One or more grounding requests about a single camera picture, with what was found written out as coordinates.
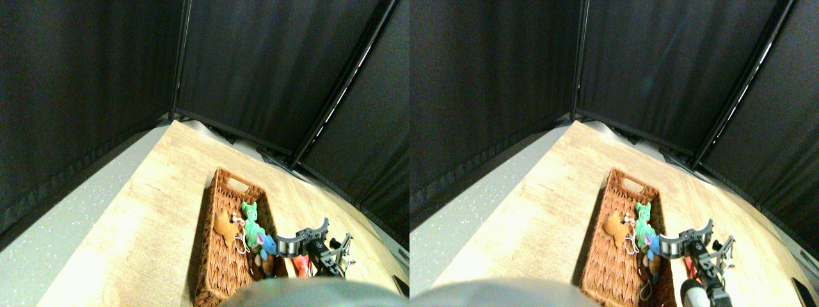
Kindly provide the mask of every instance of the blue stuffed toy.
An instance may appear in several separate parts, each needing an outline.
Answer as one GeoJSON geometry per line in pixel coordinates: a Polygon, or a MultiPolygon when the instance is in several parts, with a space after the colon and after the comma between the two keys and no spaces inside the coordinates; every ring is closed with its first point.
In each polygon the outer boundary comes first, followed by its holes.
{"type": "Polygon", "coordinates": [[[270,235],[263,236],[261,233],[256,234],[256,242],[259,243],[261,246],[261,255],[262,260],[267,260],[268,255],[276,255],[276,242],[273,241],[273,237],[270,235]]]}

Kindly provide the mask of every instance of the speckled floor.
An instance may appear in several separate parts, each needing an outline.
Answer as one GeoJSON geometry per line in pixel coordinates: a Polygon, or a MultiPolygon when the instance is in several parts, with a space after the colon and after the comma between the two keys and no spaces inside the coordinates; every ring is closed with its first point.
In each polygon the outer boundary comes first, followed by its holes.
{"type": "MultiPolygon", "coordinates": [[[[198,121],[186,121],[184,124],[254,159],[262,160],[251,142],[239,140],[230,144],[198,121]]],[[[102,212],[108,208],[167,129],[168,126],[165,126],[135,135],[89,167],[96,172],[87,174],[88,178],[74,191],[59,200],[8,247],[0,251],[0,306],[37,304],[102,212]]],[[[322,184],[310,181],[310,178],[301,179],[328,190],[322,184]]],[[[373,224],[373,227],[380,232],[382,238],[386,238],[387,248],[397,253],[400,246],[378,226],[373,224]]],[[[399,260],[399,263],[409,272],[404,260],[399,260]]]]}
{"type": "MultiPolygon", "coordinates": [[[[197,121],[185,124],[262,160],[249,142],[240,140],[230,145],[197,121]]],[[[587,122],[586,125],[649,156],[664,160],[652,142],[640,141],[632,145],[600,122],[587,122]]],[[[562,127],[532,135],[510,149],[510,153],[501,154],[500,158],[506,160],[499,162],[499,166],[478,179],[410,234],[410,267],[405,266],[404,269],[409,270],[412,296],[426,291],[435,282],[492,211],[567,129],[562,127]]],[[[79,187],[0,252],[0,306],[37,304],[93,224],[166,130],[167,127],[160,127],[134,136],[101,159],[107,162],[93,165],[91,169],[97,169],[95,173],[88,174],[79,187]]],[[[796,258],[800,259],[801,248],[782,231],[780,235],[797,255],[796,258]]],[[[385,243],[393,252],[400,249],[394,241],[387,240],[385,243]]],[[[801,259],[800,264],[811,279],[811,284],[819,289],[819,270],[810,269],[801,259]]]]}
{"type": "MultiPolygon", "coordinates": [[[[640,140],[631,144],[603,123],[590,121],[584,123],[593,129],[615,138],[618,141],[643,152],[657,160],[665,161],[657,144],[640,140]]],[[[547,133],[538,133],[523,140],[525,148],[508,158],[491,172],[480,178],[471,187],[460,193],[455,199],[436,212],[430,219],[418,226],[409,235],[409,296],[428,290],[444,269],[466,245],[469,238],[481,227],[497,206],[512,192],[514,187],[535,166],[543,155],[568,130],[568,127],[553,129],[547,133]]],[[[672,165],[682,171],[683,168],[672,165]]],[[[730,191],[721,183],[704,177],[712,184],[730,191]]],[[[779,230],[780,237],[797,259],[801,247],[779,230]]],[[[811,284],[819,291],[819,271],[809,269],[800,262],[803,270],[811,279],[811,284]]]]}

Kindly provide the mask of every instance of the light wood tabletop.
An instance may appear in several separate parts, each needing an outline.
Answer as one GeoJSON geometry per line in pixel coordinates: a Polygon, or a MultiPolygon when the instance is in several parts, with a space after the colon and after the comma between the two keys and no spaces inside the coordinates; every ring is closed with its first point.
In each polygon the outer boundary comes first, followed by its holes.
{"type": "MultiPolygon", "coordinates": [[[[534,277],[577,285],[578,259],[609,171],[618,167],[661,192],[667,234],[713,219],[713,239],[736,239],[726,291],[734,306],[798,306],[791,278],[804,272],[771,222],[747,201],[575,122],[503,200],[434,287],[479,278],[534,277]]],[[[686,280],[672,260],[674,291],[686,280]]],[[[812,289],[814,300],[816,292],[812,289]]]]}
{"type": "Polygon", "coordinates": [[[39,305],[192,305],[201,260],[200,213],[218,167],[263,187],[279,233],[317,227],[353,236],[347,280],[397,292],[407,276],[349,203],[174,122],[94,224],[39,305]]]}

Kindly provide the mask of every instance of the black fabric backdrop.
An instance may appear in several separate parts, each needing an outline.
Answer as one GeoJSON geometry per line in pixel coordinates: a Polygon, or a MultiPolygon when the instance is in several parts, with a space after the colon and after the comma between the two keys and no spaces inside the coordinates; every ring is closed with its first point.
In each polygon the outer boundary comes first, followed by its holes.
{"type": "Polygon", "coordinates": [[[591,1],[578,112],[693,155],[775,4],[591,1]]]}
{"type": "Polygon", "coordinates": [[[170,108],[181,2],[0,7],[0,231],[170,108]]]}
{"type": "Polygon", "coordinates": [[[819,255],[819,1],[800,0],[704,164],[819,255]]]}
{"type": "Polygon", "coordinates": [[[291,154],[377,3],[194,2],[179,112],[291,154]]]}
{"type": "Polygon", "coordinates": [[[572,1],[402,1],[304,165],[408,246],[430,197],[569,111],[578,18],[572,1]]]}

